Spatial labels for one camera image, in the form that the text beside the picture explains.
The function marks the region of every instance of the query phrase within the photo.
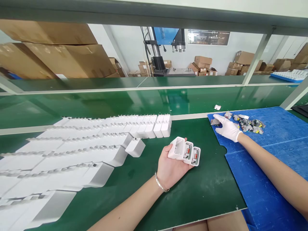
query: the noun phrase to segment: blue mat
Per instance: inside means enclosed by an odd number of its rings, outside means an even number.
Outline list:
[[[264,134],[245,133],[308,180],[308,124],[280,107],[234,111],[259,119]],[[227,149],[226,159],[259,231],[308,230],[308,223],[277,191],[239,143],[214,133]]]

